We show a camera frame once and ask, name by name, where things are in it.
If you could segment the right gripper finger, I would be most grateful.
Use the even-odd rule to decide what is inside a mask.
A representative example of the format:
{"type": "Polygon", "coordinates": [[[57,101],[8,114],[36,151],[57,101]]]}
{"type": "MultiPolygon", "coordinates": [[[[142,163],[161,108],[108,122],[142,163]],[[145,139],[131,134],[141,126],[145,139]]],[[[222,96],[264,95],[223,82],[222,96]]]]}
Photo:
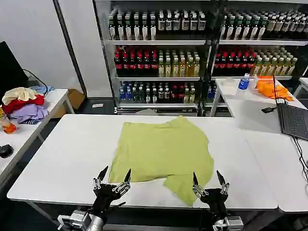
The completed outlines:
{"type": "Polygon", "coordinates": [[[205,196],[208,196],[208,192],[199,185],[197,176],[195,174],[195,172],[193,172],[193,192],[194,194],[198,197],[198,198],[202,198],[205,196]]]}
{"type": "Polygon", "coordinates": [[[218,176],[218,180],[219,183],[221,185],[221,194],[228,194],[228,190],[229,190],[229,186],[230,184],[227,183],[224,179],[224,177],[220,174],[220,172],[218,170],[216,170],[217,176],[218,176]]]}

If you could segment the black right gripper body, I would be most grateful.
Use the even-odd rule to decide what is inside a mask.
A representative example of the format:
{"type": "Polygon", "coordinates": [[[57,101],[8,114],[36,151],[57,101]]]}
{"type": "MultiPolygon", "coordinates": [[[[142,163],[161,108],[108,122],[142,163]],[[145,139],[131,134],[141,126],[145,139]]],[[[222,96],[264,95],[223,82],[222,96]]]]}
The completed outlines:
{"type": "Polygon", "coordinates": [[[223,220],[228,215],[225,202],[229,195],[221,193],[220,188],[208,189],[207,192],[208,195],[201,196],[200,200],[209,205],[213,220],[223,220]]]}

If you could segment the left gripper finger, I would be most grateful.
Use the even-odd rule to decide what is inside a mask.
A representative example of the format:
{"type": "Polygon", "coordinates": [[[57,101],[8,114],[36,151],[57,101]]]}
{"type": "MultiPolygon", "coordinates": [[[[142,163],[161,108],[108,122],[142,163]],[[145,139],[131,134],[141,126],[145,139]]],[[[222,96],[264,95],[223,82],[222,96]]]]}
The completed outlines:
{"type": "Polygon", "coordinates": [[[108,166],[106,166],[98,175],[98,177],[93,178],[93,189],[94,190],[99,190],[102,185],[102,181],[107,173],[108,166]]]}
{"type": "Polygon", "coordinates": [[[130,189],[131,169],[127,172],[124,181],[112,189],[114,193],[126,193],[130,189]]]}

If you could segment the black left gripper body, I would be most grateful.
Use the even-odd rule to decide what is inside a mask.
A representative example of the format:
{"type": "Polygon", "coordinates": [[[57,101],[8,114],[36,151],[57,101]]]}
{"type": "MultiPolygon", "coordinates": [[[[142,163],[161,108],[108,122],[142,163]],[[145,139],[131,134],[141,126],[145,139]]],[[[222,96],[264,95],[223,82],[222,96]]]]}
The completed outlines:
{"type": "Polygon", "coordinates": [[[103,215],[109,210],[110,204],[120,198],[120,194],[113,190],[114,188],[116,185],[101,184],[101,188],[94,191],[96,199],[92,205],[93,215],[103,215]]]}

